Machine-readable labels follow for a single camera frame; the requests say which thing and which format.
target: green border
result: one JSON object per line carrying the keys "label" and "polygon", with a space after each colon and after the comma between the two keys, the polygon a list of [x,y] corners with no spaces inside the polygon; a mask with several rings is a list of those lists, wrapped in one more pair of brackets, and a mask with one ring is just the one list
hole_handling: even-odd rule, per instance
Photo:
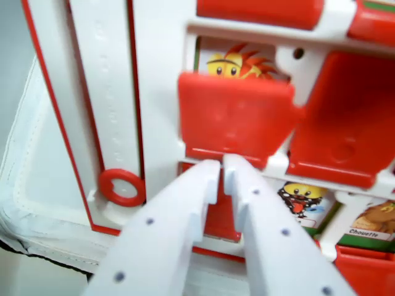
{"label": "green border", "polygon": [[193,65],[193,70],[198,71],[199,70],[199,58],[200,58],[200,42],[201,42],[201,37],[197,37],[196,39],[196,46],[195,46],[195,61]]}
{"label": "green border", "polygon": [[318,229],[317,228],[309,228],[309,227],[304,227],[304,230],[307,231],[308,234],[310,234],[311,237],[313,237],[314,235],[316,235],[318,233]]}
{"label": "green border", "polygon": [[390,4],[383,4],[383,3],[377,3],[377,2],[364,1],[364,6],[366,8],[371,8],[371,9],[376,9],[376,10],[383,10],[383,11],[395,13],[395,6],[392,6]]}
{"label": "green border", "polygon": [[325,227],[328,225],[328,223],[332,220],[333,216],[339,210],[340,206],[341,206],[341,203],[335,202],[335,204],[331,207],[331,209],[329,210],[328,214],[323,219],[321,225],[318,228],[310,228],[310,227],[305,227],[305,226],[303,226],[303,228],[312,237],[314,237],[314,235],[316,235],[316,234],[320,234],[325,229]]}
{"label": "green border", "polygon": [[391,250],[393,248],[392,243],[391,240],[371,239],[368,237],[352,236],[350,234],[345,234],[339,241],[339,245],[360,247],[382,252]]}

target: cartoon face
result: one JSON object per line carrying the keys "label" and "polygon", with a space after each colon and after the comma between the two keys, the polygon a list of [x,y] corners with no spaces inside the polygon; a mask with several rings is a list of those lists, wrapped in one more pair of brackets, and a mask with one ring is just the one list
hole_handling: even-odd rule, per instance
{"label": "cartoon face", "polygon": [[231,48],[225,55],[214,54],[207,62],[207,69],[210,75],[221,76],[225,78],[266,78],[271,79],[269,72],[276,73],[276,70],[264,62],[269,62],[265,58],[251,57],[256,51],[245,52],[239,51],[245,47],[239,44]]}
{"label": "cartoon face", "polygon": [[284,200],[291,213],[299,218],[304,218],[306,217],[304,215],[305,211],[311,213],[322,212],[322,210],[314,211],[310,208],[313,205],[317,206],[327,191],[327,189],[321,187],[288,182],[278,191],[278,195]]}
{"label": "cartoon face", "polygon": [[328,191],[325,188],[299,184],[299,183],[290,183],[284,186],[284,191],[293,195],[297,199],[318,199],[323,197]]}

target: white plastic frame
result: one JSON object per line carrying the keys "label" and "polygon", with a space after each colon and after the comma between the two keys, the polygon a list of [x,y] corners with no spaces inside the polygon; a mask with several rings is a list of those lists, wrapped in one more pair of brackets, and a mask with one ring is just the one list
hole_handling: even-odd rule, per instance
{"label": "white plastic frame", "polygon": [[[192,71],[196,38],[211,36],[276,46],[276,64],[291,75],[296,89],[295,104],[303,105],[314,87],[326,55],[334,49],[394,54],[393,49],[347,38],[356,14],[356,2],[326,0],[321,19],[312,31],[236,22],[196,16],[196,2],[171,0],[149,5],[133,1],[136,52],[138,57],[141,119],[143,126],[144,166],[147,198],[157,194],[177,177],[178,162],[196,163],[185,158],[185,145],[179,134],[177,79],[182,71]],[[300,60],[292,58],[295,48],[304,48]],[[153,72],[152,69],[166,71]],[[343,184],[286,174],[289,140],[269,158],[263,176],[297,181],[334,191],[374,195],[395,199],[394,164],[380,172],[376,184],[368,190]],[[206,237],[199,247],[243,256],[243,240],[234,244]]]}
{"label": "white plastic frame", "polygon": [[[81,73],[79,72],[78,62],[76,61],[76,57],[78,57],[78,55],[74,51],[73,32],[70,29],[73,27],[73,20],[69,14],[67,2],[57,0],[27,0],[27,3],[28,10],[30,11],[33,19],[34,28],[32,28],[32,30],[35,31],[38,37],[39,48],[43,53],[44,66],[48,70],[50,87],[54,91],[54,97],[56,101],[55,104],[60,110],[58,121],[60,126],[64,127],[65,142],[66,145],[70,146],[70,157],[75,161],[76,164],[75,173],[81,183],[81,194],[82,198],[85,199],[87,211],[91,217],[91,224],[96,230],[99,230],[97,226],[111,229],[121,229],[129,219],[130,215],[136,211],[136,208],[120,207],[112,202],[109,202],[100,194],[100,192],[97,191],[98,176],[101,172],[99,156],[97,155],[93,129],[89,121],[88,111],[85,105],[85,94],[83,93],[81,86]],[[103,8],[105,5],[109,5],[107,1],[96,1],[89,3],[84,1],[84,3],[87,5],[84,7],[84,9],[88,9],[89,5],[93,6],[95,4],[101,8]],[[119,140],[118,148],[119,146],[121,146],[122,149],[126,149],[128,147],[131,153],[126,154],[124,150],[119,152],[117,147],[114,148],[114,146],[111,145],[107,146],[106,143],[103,142],[103,147],[107,152],[104,155],[104,159],[106,160],[105,165],[107,165],[106,168],[116,167],[118,160],[122,158],[122,160],[126,160],[121,161],[121,165],[116,168],[129,170],[135,175],[139,176],[139,155],[136,156],[139,151],[139,145],[137,139],[134,94],[132,92],[133,77],[131,74],[127,5],[126,2],[118,0],[116,3],[114,2],[109,6],[110,7],[108,7],[109,9],[107,12],[110,12],[110,10],[113,9],[113,14],[106,15],[100,9],[99,12],[92,10],[95,11],[96,14],[94,14],[91,19],[87,20],[93,22],[95,17],[102,17],[108,21],[108,18],[106,17],[113,17],[114,15],[119,16],[118,22],[113,22],[112,19],[110,20],[112,27],[108,33],[111,37],[114,37],[114,41],[118,43],[123,42],[123,44],[119,44],[120,48],[113,46],[114,44],[107,47],[106,49],[109,52],[105,52],[104,56],[107,54],[112,58],[118,58],[118,63],[122,63],[123,59],[127,59],[126,63],[129,61],[130,64],[126,64],[124,67],[116,67],[118,65],[117,63],[110,64],[109,62],[109,68],[118,70],[111,78],[98,78],[93,75],[95,67],[98,65],[100,67],[102,66],[102,64],[96,64],[95,62],[100,63],[102,60],[91,60],[91,67],[85,67],[86,69],[84,70],[88,70],[85,71],[88,72],[86,76],[88,86],[92,86],[92,84],[94,84],[95,86],[101,88],[101,90],[103,90],[104,86],[107,88],[105,91],[108,89],[116,89],[115,94],[123,98],[124,102],[126,102],[121,106],[123,108],[120,110],[115,110],[115,113],[119,112],[118,117],[120,117],[121,125],[123,126],[124,124],[126,125],[129,123],[129,128],[125,129],[123,126],[119,129],[109,129],[108,133],[106,130],[101,128],[100,131],[102,131],[102,141],[105,137],[107,137],[107,139],[110,137],[111,140]],[[83,30],[86,29],[86,26],[91,25],[92,22],[82,22],[78,26],[79,31],[83,32]],[[113,31],[116,31],[118,35],[114,36]],[[85,51],[81,50],[81,53],[84,53],[84,57],[87,58]],[[97,83],[98,79],[100,78],[108,78],[109,80],[105,81],[104,83]],[[100,100],[95,97],[98,94],[96,88],[93,88],[93,91],[90,89],[89,94],[93,94],[92,97],[96,99],[95,102],[99,101],[100,103]],[[97,107],[96,109],[98,109],[99,113],[102,111],[102,106],[100,104],[93,105]],[[109,108],[106,111],[109,112],[107,114],[107,118],[109,118],[111,121],[111,119],[113,119],[111,117],[111,111],[113,110]],[[114,183],[116,186],[115,190],[118,194],[124,196],[134,195],[135,189],[133,186],[130,186],[128,183],[121,180],[115,180]]]}

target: stitching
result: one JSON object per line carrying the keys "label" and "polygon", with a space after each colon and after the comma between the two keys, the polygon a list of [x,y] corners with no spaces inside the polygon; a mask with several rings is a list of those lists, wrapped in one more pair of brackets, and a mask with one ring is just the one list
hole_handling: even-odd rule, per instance
{"label": "stitching", "polygon": [[61,256],[61,257],[64,257],[64,258],[67,258],[67,259],[70,259],[70,260],[87,263],[87,264],[90,264],[90,265],[99,265],[99,263],[93,263],[93,262],[88,262],[88,261],[85,261],[85,260],[79,260],[79,259],[76,259],[76,258],[71,258],[71,257],[65,256],[65,255],[62,255],[61,253],[50,252],[50,251],[42,250],[42,249],[36,248],[36,247],[33,247],[33,249],[37,249],[37,250],[42,251],[44,253],[51,253],[51,254],[54,254],[54,255],[58,255],[58,256]]}

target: cartoon bird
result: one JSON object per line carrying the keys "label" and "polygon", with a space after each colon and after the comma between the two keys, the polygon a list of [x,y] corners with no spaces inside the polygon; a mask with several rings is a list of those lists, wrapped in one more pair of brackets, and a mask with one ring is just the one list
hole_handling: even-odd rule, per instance
{"label": "cartoon bird", "polygon": [[287,182],[277,193],[292,214],[305,218],[304,212],[309,211],[311,206],[318,205],[327,191],[321,187]]}
{"label": "cartoon bird", "polygon": [[263,63],[270,62],[264,57],[252,57],[257,51],[240,53],[247,43],[233,46],[225,55],[214,54],[207,62],[210,75],[226,78],[266,78],[272,79],[271,74],[277,71]]}
{"label": "cartoon bird", "polygon": [[395,202],[389,200],[368,208],[352,224],[352,227],[392,234],[395,231]]}

